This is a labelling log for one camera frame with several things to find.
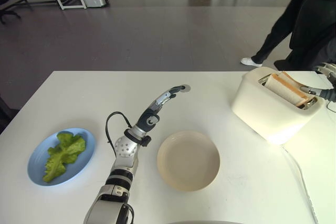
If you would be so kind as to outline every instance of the robotic arm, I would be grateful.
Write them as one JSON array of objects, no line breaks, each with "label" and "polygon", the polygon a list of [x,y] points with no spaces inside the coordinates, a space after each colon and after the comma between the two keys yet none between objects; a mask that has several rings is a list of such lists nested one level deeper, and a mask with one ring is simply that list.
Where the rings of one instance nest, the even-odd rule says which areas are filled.
[{"label": "robotic arm", "polygon": [[164,92],[142,113],[136,125],[125,130],[124,136],[116,141],[114,144],[116,159],[110,175],[86,214],[84,224],[126,224],[129,211],[134,216],[133,209],[127,202],[137,171],[139,148],[147,146],[151,141],[146,134],[160,120],[157,114],[162,106],[176,97],[176,93],[189,91],[188,85],[181,85]]},{"label": "robotic arm", "polygon": [[308,94],[317,95],[331,102],[336,102],[336,65],[329,63],[322,63],[316,66],[316,72],[327,76],[331,82],[333,89],[316,89],[308,86],[301,87],[301,90]]}]

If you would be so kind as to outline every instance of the bread slice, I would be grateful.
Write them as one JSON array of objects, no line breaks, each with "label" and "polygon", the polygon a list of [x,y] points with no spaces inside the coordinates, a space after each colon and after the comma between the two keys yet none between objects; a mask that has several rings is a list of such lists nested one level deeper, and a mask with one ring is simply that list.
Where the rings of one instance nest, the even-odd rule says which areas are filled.
[{"label": "bread slice", "polygon": [[265,83],[265,87],[297,107],[303,105],[309,100],[307,94],[299,90],[297,87],[294,87],[275,73],[269,76]]},{"label": "bread slice", "polygon": [[[282,80],[288,82],[289,84],[291,84],[292,86],[294,86],[295,88],[297,88],[298,90],[300,90],[300,88],[302,86],[304,86],[303,84],[301,84],[300,82],[297,82],[296,80],[294,80],[290,75],[288,75],[286,72],[281,72],[278,77],[280,77]],[[307,94],[304,93],[307,97],[308,97],[308,101],[310,101],[311,99],[313,99],[315,97],[315,95],[313,94]]]}]

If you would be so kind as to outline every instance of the black pants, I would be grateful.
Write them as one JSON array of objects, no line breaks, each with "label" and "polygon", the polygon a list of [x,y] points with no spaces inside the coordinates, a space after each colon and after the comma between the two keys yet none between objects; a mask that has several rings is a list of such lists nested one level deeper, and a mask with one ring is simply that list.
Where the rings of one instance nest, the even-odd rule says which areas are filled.
[{"label": "black pants", "polygon": [[255,63],[261,64],[266,60],[272,50],[293,31],[303,1],[291,0],[285,12],[273,25],[261,49],[252,57]]}]

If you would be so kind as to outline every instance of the blue plate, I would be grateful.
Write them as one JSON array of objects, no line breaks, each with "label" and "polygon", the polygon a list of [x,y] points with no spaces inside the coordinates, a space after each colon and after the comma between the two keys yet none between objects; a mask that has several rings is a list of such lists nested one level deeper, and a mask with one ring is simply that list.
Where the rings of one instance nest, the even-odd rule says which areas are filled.
[{"label": "blue plate", "polygon": [[67,169],[65,173],[63,173],[59,177],[54,178],[51,182],[47,183],[43,181],[43,176],[45,175],[46,170],[45,164],[47,162],[47,159],[49,158],[48,149],[50,147],[55,147],[59,144],[59,141],[57,139],[57,134],[59,132],[56,132],[43,140],[43,142],[41,142],[35,148],[28,162],[28,176],[37,185],[53,186],[73,178],[88,164],[93,155],[96,140],[94,140],[95,138],[93,137],[91,132],[81,128],[69,128],[60,132],[70,132],[73,135],[81,135],[81,137],[83,137],[83,139],[85,140],[86,149],[78,155],[76,162],[74,162],[73,164],[65,165]]}]

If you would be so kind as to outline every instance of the white sneaker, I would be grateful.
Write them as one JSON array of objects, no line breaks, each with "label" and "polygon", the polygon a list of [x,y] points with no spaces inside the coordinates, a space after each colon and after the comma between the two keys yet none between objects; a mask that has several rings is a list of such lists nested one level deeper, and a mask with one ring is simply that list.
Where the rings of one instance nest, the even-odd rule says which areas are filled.
[{"label": "white sneaker", "polygon": [[251,58],[243,58],[241,59],[240,63],[247,66],[255,66],[255,67],[261,67],[263,65],[255,63]]}]

